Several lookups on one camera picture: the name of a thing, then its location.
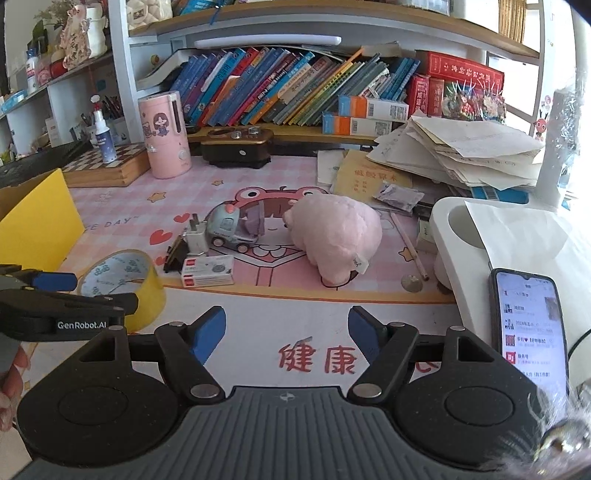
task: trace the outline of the packing tape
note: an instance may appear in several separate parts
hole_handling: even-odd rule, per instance
[[[166,304],[166,292],[152,259],[140,250],[121,250],[98,261],[80,278],[77,292],[86,297],[135,293],[138,309],[125,317],[130,333],[152,323]]]

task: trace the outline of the pink plush toy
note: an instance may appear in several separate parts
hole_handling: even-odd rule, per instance
[[[325,284],[342,285],[352,270],[365,272],[382,241],[377,212],[339,195],[310,194],[291,203],[283,221]]]

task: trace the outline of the phone screen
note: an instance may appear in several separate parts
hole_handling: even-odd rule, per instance
[[[567,361],[554,283],[497,272],[501,354],[549,395],[565,395]]]

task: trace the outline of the toy car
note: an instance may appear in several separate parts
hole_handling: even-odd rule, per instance
[[[215,207],[207,216],[207,238],[214,247],[229,247],[246,253],[265,233],[265,215],[262,202],[240,218],[240,209],[231,203]]]

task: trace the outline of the human hand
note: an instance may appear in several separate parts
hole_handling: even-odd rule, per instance
[[[17,414],[17,402],[22,394],[22,378],[17,367],[30,368],[29,359],[22,346],[18,348],[17,355],[0,390],[0,432],[7,432],[12,428],[12,420]]]

